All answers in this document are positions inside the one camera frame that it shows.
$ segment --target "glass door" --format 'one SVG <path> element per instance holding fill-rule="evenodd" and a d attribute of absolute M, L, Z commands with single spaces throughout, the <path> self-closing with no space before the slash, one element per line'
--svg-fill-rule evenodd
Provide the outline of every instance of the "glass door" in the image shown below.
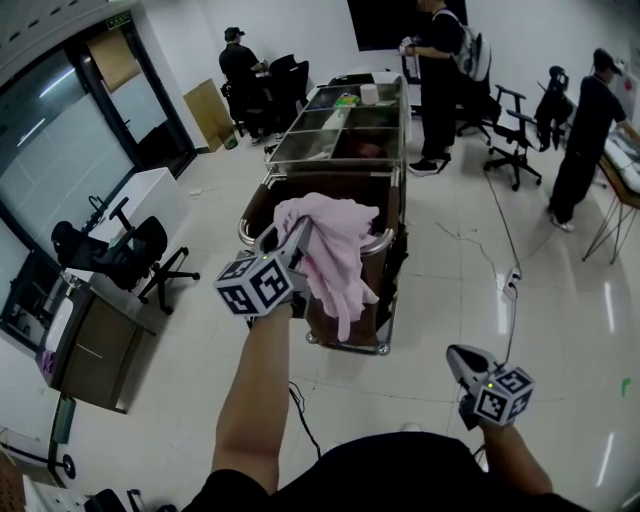
<path fill-rule="evenodd" d="M 125 132 L 119 138 L 131 159 L 144 170 L 167 167 L 179 176 L 195 150 L 133 24 L 92 31 L 82 43 L 78 61 L 105 116 Z"/>

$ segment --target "pink cloth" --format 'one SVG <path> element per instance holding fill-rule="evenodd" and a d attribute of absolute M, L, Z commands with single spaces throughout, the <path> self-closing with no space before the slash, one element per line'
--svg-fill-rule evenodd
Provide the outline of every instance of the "pink cloth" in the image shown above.
<path fill-rule="evenodd" d="M 307 256 L 298 270 L 307 276 L 311 292 L 322 301 L 325 313 L 338 319 L 340 341 L 349 339 L 351 322 L 360 320 L 364 305 L 378 302 L 360 278 L 360 248 L 375 240 L 369 231 L 379 213 L 378 208 L 352 199 L 331 199 L 315 192 L 283 201 L 275 209 L 280 243 L 298 219 L 310 217 L 313 221 Z"/>

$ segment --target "floor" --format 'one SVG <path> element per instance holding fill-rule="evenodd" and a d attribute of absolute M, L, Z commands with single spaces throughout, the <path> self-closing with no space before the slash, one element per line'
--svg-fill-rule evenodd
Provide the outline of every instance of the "floor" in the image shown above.
<path fill-rule="evenodd" d="M 416 125 L 416 138 L 421 130 Z M 417 156 L 420 140 L 410 148 Z M 463 343 L 507 355 L 514 304 L 501 293 L 515 266 L 507 232 L 482 172 L 484 141 L 459 139 L 453 163 L 439 176 L 410 177 L 407 220 L 411 256 L 401 278 L 393 345 L 367 357 L 309 345 L 302 322 L 292 326 L 291 375 L 307 401 L 306 418 L 321 446 L 397 430 L 405 422 L 460 438 L 471 450 L 458 389 L 445 363 L 448 345 Z M 581 261 L 611 192 L 593 187 L 571 235 L 555 230 L 544 209 L 562 152 L 532 155 L 542 187 L 510 173 L 491 180 L 524 278 L 519 285 L 510 361 L 537 380 L 534 402 L 517 427 L 558 493 L 589 509 L 617 510 L 640 490 L 640 224 L 621 259 L 612 245 Z M 134 311 L 158 331 L 144 340 L 134 369 L 127 416 L 79 403 L 69 445 L 85 493 L 112 487 L 142 491 L 147 504 L 184 507 L 209 474 L 216 419 L 234 376 L 247 329 L 215 295 L 212 282 L 241 248 L 237 224 L 265 174 L 261 148 L 247 138 L 232 151 L 199 156 L 180 177 L 192 198 L 177 243 L 191 254 L 183 270 L 199 283 L 175 282 L 170 318 Z M 475 240 L 459 240 L 446 232 Z M 625 396 L 622 382 L 632 379 Z M 292 407 L 281 454 L 285 485 L 314 462 L 314 449 Z"/>

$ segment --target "exit sign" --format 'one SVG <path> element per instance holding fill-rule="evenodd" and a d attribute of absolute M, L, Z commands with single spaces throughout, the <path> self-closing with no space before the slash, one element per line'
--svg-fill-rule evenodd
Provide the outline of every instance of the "exit sign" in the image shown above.
<path fill-rule="evenodd" d="M 113 30 L 114 28 L 118 28 L 120 25 L 124 25 L 125 23 L 129 23 L 131 21 L 131 16 L 128 12 L 123 12 L 122 14 L 118 14 L 113 18 L 109 18 L 107 20 L 107 28 L 109 30 Z"/>

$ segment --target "man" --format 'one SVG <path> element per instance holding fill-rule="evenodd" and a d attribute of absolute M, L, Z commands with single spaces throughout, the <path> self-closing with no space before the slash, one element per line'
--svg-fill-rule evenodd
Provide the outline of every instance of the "man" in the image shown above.
<path fill-rule="evenodd" d="M 460 50 L 462 29 L 443 0 L 418 0 L 418 8 L 433 13 L 429 30 L 419 47 L 406 49 L 407 56 L 420 57 L 422 77 L 422 160 L 409 169 L 416 176 L 432 174 L 437 160 L 451 161 L 456 137 L 456 102 L 459 71 L 452 55 Z"/>
<path fill-rule="evenodd" d="M 548 210 L 553 225 L 567 233 L 575 229 L 570 224 L 573 211 L 589 192 L 613 121 L 640 144 L 640 136 L 609 89 L 615 75 L 622 72 L 603 49 L 595 51 L 593 62 L 594 74 L 582 81 L 580 105 Z"/>
<path fill-rule="evenodd" d="M 278 490 L 289 411 L 290 319 L 291 307 L 284 304 L 256 320 L 218 418 L 213 473 L 185 511 L 231 503 L 242 510 L 398 503 L 427 510 L 578 510 L 552 494 L 549 477 L 513 426 L 488 424 L 482 426 L 488 474 L 459 441 L 414 429 L 334 448 Z"/>
<path fill-rule="evenodd" d="M 251 114 L 250 110 L 264 112 L 267 108 L 267 97 L 258 83 L 256 73 L 265 71 L 266 65 L 258 62 L 255 54 L 242 46 L 242 36 L 245 33 L 238 27 L 229 27 L 224 31 L 227 47 L 220 54 L 220 68 L 233 87 L 233 98 L 244 111 L 243 121 L 251 136 L 251 143 L 260 143 L 260 128 L 264 124 L 265 116 Z"/>

